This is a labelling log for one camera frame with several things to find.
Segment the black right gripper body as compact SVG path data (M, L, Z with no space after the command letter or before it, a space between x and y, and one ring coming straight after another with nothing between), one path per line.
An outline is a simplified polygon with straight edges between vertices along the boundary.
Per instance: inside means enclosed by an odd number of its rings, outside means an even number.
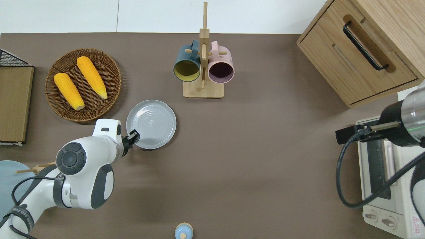
M372 126L357 124L357 142L370 142L381 139L380 132L373 131Z

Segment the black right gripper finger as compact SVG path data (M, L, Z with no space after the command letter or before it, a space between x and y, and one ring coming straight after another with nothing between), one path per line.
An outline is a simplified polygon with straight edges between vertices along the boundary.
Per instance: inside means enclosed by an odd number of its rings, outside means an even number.
M344 145L353 135L358 132L357 125L350 125L348 127L335 131L335 138L338 145Z

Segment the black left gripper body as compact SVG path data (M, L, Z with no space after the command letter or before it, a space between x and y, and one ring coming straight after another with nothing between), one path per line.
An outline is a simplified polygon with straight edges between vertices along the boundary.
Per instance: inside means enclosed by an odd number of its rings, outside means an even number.
M129 149L132 148L133 144L134 144L134 138L130 137L130 136L121 136L122 139L122 143L123 143L123 154L122 156L125 156Z

